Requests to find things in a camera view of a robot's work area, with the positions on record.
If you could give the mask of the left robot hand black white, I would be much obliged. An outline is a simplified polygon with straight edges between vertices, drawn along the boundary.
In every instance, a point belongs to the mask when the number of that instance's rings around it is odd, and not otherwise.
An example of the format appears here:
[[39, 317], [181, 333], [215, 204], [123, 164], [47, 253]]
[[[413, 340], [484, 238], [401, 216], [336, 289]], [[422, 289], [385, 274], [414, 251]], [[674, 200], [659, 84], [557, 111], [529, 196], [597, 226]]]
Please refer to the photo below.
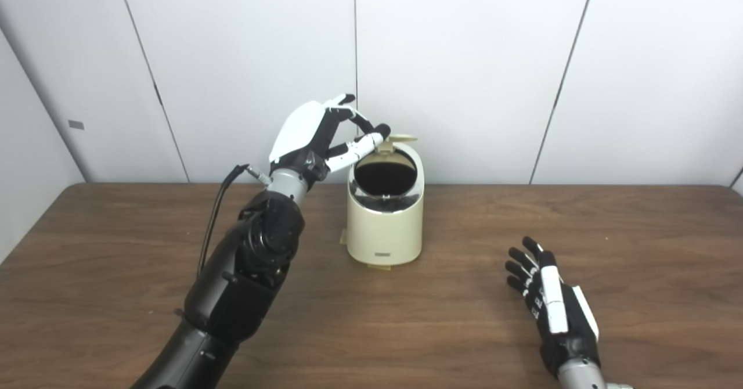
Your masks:
[[[290, 170], [309, 188], [323, 182], [331, 172], [340, 171], [375, 151], [392, 132], [387, 124], [374, 127], [351, 103], [352, 93], [324, 103], [310, 101], [286, 119], [269, 154], [270, 172]], [[363, 135], [332, 146], [338, 127], [345, 121], [355, 124]]]

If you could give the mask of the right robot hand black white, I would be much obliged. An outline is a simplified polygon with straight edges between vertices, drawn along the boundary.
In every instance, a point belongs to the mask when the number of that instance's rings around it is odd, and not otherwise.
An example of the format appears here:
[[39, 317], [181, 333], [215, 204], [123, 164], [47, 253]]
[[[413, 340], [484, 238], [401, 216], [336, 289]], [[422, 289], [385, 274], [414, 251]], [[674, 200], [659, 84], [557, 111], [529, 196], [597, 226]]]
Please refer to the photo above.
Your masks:
[[555, 378], [572, 361], [600, 367], [600, 333], [582, 289], [563, 280], [553, 252], [530, 236], [522, 238], [522, 246], [525, 250], [508, 250], [507, 285], [522, 296], [536, 322], [544, 367]]

